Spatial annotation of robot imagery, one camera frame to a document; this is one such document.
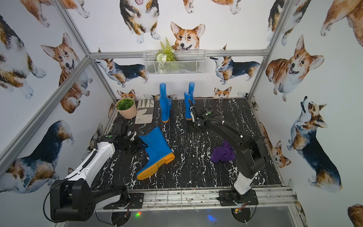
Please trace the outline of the blue rubber boot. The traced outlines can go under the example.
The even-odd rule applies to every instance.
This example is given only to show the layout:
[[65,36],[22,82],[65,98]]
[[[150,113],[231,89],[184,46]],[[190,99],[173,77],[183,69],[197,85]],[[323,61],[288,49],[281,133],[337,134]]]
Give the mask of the blue rubber boot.
[[159,96],[159,102],[161,107],[161,120],[164,123],[167,123],[170,118],[170,112],[172,108],[172,100],[167,96],[166,93],[166,84],[161,83],[159,86],[160,89],[160,96]]
[[149,134],[140,136],[142,146],[149,160],[137,173],[138,180],[145,180],[154,175],[162,165],[167,165],[175,159],[173,151],[169,148],[159,127]]
[[193,106],[195,104],[195,100],[194,100],[194,96],[193,96],[194,95],[194,88],[195,88],[195,83],[190,82],[188,92],[184,92],[184,100],[185,100],[185,107],[186,107],[186,112],[185,112],[185,119],[186,120],[191,120],[192,119],[191,106]]

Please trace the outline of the purple cloth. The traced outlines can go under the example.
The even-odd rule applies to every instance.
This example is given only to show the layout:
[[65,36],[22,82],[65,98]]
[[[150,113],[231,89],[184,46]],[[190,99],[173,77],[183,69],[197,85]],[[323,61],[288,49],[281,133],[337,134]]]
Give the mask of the purple cloth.
[[211,154],[213,163],[229,162],[236,159],[234,148],[231,144],[224,140],[221,146],[215,147]]

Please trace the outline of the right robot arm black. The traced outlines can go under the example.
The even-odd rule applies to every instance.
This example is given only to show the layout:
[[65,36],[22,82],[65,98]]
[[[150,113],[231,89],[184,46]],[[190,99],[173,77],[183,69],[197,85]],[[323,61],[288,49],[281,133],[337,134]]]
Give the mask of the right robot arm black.
[[194,127],[200,131],[212,131],[235,150],[236,166],[239,171],[233,190],[239,195],[246,194],[254,178],[263,170],[268,162],[268,150],[259,136],[252,137],[227,123],[213,109],[200,110],[190,107]]

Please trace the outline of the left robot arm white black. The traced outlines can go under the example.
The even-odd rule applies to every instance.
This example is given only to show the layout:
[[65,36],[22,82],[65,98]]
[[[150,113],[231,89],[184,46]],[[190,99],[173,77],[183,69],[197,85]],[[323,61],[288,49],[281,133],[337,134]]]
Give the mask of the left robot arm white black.
[[124,144],[116,135],[102,136],[94,141],[94,149],[72,173],[63,180],[56,180],[47,197],[50,199],[50,216],[54,223],[87,221],[99,209],[140,209],[143,193],[128,193],[124,185],[92,190],[91,185],[104,163]]

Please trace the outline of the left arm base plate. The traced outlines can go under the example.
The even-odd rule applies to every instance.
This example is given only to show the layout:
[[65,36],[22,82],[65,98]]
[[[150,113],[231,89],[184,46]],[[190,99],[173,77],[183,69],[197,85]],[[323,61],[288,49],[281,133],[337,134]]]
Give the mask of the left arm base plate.
[[127,196],[122,195],[121,198],[114,203],[105,206],[104,210],[126,210],[126,209],[141,209],[144,200],[144,193],[130,193]]

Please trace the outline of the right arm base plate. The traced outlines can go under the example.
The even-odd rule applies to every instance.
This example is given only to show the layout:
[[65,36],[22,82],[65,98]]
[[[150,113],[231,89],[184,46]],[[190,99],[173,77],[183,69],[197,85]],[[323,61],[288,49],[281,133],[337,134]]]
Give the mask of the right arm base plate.
[[246,194],[240,195],[237,191],[219,191],[216,198],[221,206],[237,206],[237,205],[258,205],[256,192],[250,189]]

